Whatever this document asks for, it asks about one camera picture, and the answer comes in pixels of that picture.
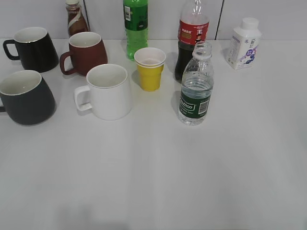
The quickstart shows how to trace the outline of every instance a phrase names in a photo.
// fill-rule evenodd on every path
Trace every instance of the black mug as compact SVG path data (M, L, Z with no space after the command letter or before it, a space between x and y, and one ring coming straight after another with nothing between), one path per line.
M20 60L24 69L46 72L59 63L58 54L46 29L29 27L18 31L14 39L3 42L3 49L11 60ZM7 45L15 44L18 56L10 54Z
M42 76L33 70L15 72L0 83L0 112L21 125L39 124L55 111L53 94Z

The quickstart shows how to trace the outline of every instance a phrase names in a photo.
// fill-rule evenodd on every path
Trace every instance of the red bottle label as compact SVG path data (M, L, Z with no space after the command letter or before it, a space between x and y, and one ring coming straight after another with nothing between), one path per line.
M180 20L178 39L189 45L195 45L197 42L205 41L209 23L204 25L190 25Z

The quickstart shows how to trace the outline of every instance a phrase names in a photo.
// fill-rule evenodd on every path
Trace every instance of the brown sauce bottle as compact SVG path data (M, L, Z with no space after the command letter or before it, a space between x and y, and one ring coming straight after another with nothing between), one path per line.
M79 0L66 0L66 5L69 37L80 32L89 31L86 20L81 11Z

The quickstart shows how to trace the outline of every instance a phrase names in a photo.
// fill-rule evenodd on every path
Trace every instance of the paper cup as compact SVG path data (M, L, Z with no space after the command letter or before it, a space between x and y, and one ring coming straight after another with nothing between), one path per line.
M143 90L152 92L160 88L165 59L162 50L151 47L140 49L134 54Z

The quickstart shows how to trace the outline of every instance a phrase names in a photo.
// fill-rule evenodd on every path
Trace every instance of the mug handle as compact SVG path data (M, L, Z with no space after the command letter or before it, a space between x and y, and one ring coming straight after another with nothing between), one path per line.
M4 49L4 52L6 54L6 56L10 59L10 60L20 60L20 57L19 55L18 56L14 56L12 55L10 52L9 52L9 49L8 49L8 44L15 44L15 41L13 39L10 39L10 40L6 40L3 42L3 49Z
M92 108L91 103L86 103L86 104L81 104L81 105L79 105L78 99L77 99L77 98L78 98L78 95L79 95L80 93L82 93L82 92L87 92L87 91L89 91L89 90L90 90L90 87L88 87L87 85L85 85L85 86L81 86L81 87L75 89L75 91L74 91L74 93L73 93L73 98L74 98L75 104L76 104L76 106L77 106L77 109L78 109L79 111L85 111L85 110L89 110L89 109Z
M65 59L68 58L71 55L72 55L71 52L66 52L66 53L62 54L60 59L59 59L59 67L60 67L60 69L61 69L61 71L64 75L71 75L71 74L77 72L77 70L74 67L72 69L68 70L68 71L65 70L65 67L64 67Z

